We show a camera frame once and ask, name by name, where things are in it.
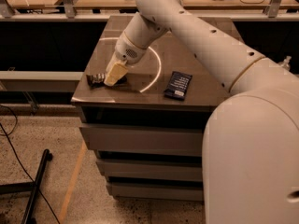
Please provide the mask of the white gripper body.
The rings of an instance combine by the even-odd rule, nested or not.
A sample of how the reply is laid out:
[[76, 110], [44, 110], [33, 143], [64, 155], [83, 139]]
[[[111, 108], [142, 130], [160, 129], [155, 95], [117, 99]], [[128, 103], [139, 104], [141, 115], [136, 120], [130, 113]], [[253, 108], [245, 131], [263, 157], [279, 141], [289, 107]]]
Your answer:
[[115, 45], [115, 55], [119, 60], [133, 65], [142, 59], [148, 46], [141, 35], [123, 32]]

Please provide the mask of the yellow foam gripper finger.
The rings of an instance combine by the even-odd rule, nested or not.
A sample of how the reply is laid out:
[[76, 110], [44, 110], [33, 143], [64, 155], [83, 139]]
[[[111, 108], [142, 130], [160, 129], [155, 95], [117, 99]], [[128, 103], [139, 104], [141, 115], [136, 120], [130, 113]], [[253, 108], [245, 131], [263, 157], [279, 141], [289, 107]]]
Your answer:
[[106, 68], [104, 83], [107, 86], [114, 86], [121, 78], [128, 73], [127, 61], [119, 59], [113, 54]]

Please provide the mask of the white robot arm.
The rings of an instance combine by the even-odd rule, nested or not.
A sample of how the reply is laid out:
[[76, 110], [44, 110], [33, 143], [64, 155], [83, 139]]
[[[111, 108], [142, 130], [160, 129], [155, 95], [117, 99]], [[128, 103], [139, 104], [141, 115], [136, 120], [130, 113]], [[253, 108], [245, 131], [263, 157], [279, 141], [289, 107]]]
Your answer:
[[231, 95], [204, 132], [206, 224], [299, 224], [299, 78], [179, 0], [135, 2], [107, 66], [108, 86], [169, 31]]

